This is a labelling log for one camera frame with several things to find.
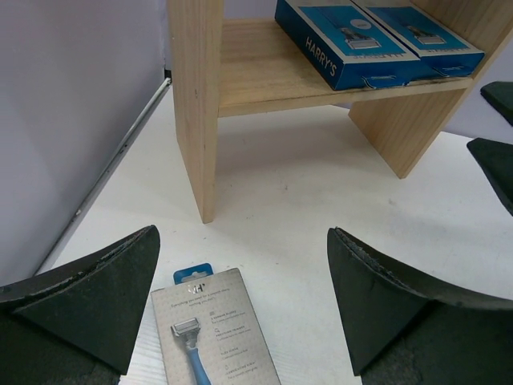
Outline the grey Harry's razor box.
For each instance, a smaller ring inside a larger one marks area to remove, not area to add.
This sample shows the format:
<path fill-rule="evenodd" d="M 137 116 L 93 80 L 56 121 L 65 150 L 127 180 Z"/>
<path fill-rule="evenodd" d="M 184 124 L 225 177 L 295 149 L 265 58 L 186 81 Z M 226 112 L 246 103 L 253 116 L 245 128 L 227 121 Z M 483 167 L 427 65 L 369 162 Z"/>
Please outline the grey Harry's razor box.
<path fill-rule="evenodd" d="M 351 1 L 277 1 L 275 20 L 335 91 L 439 79 Z"/>
<path fill-rule="evenodd" d="M 155 290 L 151 302 L 170 384 L 278 384 L 237 268 Z"/>

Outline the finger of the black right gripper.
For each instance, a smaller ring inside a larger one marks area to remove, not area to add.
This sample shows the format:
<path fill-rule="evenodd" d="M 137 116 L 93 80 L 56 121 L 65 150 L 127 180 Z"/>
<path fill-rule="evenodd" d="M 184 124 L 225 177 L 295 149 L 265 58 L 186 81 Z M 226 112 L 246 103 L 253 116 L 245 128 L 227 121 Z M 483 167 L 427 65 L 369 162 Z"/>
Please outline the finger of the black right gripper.
<path fill-rule="evenodd" d="M 467 144 L 467 149 L 483 170 L 501 204 L 512 214 L 512 145 L 476 138 Z"/>
<path fill-rule="evenodd" d="M 510 124 L 513 122 L 513 82 L 494 81 L 480 89 L 480 95 Z"/>

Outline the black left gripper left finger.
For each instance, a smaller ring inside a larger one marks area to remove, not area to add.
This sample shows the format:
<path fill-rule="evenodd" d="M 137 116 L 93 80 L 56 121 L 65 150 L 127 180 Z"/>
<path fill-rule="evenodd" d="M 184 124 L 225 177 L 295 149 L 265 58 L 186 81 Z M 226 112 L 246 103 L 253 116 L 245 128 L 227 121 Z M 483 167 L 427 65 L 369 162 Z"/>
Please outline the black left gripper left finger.
<path fill-rule="evenodd" d="M 128 371 L 160 253 L 149 225 L 1 288 L 3 384 L 117 384 Z"/>

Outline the blue Harry's razor box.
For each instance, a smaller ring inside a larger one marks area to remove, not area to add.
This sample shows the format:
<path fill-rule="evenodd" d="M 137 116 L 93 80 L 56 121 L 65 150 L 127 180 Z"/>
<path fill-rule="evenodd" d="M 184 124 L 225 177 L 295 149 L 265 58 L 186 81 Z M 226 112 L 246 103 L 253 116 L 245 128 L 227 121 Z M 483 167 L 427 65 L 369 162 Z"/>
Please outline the blue Harry's razor box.
<path fill-rule="evenodd" d="M 373 20 L 416 54 L 429 78 L 467 77 L 485 53 L 411 1 L 356 1 Z"/>

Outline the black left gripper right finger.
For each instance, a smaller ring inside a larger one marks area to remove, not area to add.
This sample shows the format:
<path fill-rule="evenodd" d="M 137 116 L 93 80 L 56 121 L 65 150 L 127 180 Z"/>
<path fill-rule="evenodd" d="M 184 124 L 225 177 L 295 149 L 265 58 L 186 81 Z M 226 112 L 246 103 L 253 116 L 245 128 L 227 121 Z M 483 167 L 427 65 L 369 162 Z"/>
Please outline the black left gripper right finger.
<path fill-rule="evenodd" d="M 512 302 L 445 282 L 340 228 L 329 271 L 364 384 L 509 384 Z"/>

